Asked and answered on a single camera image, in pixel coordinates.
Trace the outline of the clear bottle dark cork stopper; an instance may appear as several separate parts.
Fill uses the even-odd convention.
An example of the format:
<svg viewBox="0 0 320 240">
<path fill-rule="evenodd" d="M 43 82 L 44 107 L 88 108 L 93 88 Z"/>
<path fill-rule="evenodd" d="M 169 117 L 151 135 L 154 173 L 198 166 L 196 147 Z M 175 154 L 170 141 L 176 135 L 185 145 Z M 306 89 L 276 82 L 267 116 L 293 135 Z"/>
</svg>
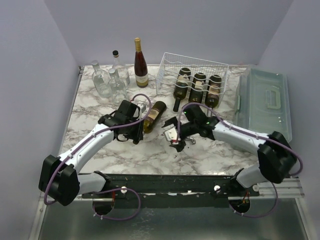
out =
<svg viewBox="0 0 320 240">
<path fill-rule="evenodd" d="M 119 52 L 114 50 L 112 52 L 113 55 L 113 65 L 112 67 L 117 70 L 118 76 L 121 80 L 124 81 L 126 87 L 130 85 L 130 75 L 127 66 L 121 62 L 119 58 Z"/>
</svg>

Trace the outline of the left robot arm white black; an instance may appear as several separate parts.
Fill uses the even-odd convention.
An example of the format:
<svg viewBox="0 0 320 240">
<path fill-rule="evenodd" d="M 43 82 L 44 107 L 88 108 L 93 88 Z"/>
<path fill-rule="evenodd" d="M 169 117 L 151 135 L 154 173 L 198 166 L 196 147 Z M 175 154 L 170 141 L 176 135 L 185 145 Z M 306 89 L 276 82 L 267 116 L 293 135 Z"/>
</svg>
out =
<svg viewBox="0 0 320 240">
<path fill-rule="evenodd" d="M 104 198 L 110 194 L 110 178 L 94 171 L 81 175 L 85 164 L 105 145 L 119 136 L 137 145 L 143 139 L 142 114 L 146 104 L 123 100 L 117 110 L 103 115 L 94 128 L 75 146 L 55 157 L 47 156 L 42 164 L 38 188 L 63 206 L 77 195 L 95 192 Z"/>
</svg>

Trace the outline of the red wine bottle gold cap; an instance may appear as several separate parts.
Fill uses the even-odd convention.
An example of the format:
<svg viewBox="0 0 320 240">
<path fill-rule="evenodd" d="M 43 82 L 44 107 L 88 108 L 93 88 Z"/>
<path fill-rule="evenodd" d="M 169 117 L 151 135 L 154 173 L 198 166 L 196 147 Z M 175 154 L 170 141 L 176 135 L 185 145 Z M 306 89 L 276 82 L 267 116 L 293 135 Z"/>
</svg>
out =
<svg viewBox="0 0 320 240">
<path fill-rule="evenodd" d="M 138 87 L 145 88 L 149 84 L 148 68 L 145 57 L 142 53 L 141 39 L 136 37 L 135 44 L 135 58 L 134 58 L 134 74 L 135 81 Z"/>
</svg>

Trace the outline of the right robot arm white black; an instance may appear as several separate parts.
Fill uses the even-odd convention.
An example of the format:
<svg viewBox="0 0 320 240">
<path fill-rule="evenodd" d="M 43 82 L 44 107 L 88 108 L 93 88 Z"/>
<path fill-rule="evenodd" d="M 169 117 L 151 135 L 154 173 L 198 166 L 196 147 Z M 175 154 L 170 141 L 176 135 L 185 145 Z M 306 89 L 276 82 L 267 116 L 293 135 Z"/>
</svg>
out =
<svg viewBox="0 0 320 240">
<path fill-rule="evenodd" d="M 164 135 L 177 152 L 185 148 L 188 137 L 198 134 L 256 155 L 256 165 L 242 168 L 232 177 L 230 191 L 234 195 L 241 196 L 258 183 L 280 184 L 290 176 L 293 166 L 302 161 L 280 132 L 268 134 L 244 129 L 223 120 L 215 111 L 207 116 L 203 107 L 201 103 L 186 104 L 180 113 L 186 116 L 188 122 L 181 123 L 181 115 L 168 119 L 164 126 L 170 128 L 164 131 Z"/>
</svg>

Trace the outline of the clear bottle silver stopper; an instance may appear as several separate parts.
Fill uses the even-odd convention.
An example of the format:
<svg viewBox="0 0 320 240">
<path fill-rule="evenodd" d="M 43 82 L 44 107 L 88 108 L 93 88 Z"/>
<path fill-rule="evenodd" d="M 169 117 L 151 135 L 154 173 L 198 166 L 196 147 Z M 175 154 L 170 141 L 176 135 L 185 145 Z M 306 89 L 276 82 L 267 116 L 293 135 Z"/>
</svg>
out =
<svg viewBox="0 0 320 240">
<path fill-rule="evenodd" d="M 112 101 L 119 106 L 123 100 L 127 100 L 127 90 L 125 83 L 118 76 L 118 71 L 111 68 L 109 71 L 109 86 L 112 92 Z"/>
<path fill-rule="evenodd" d="M 92 61 L 91 65 L 93 67 L 91 78 L 97 93 L 101 98 L 110 98 L 112 92 L 109 86 L 109 74 L 105 70 L 101 69 L 97 60 Z"/>
</svg>

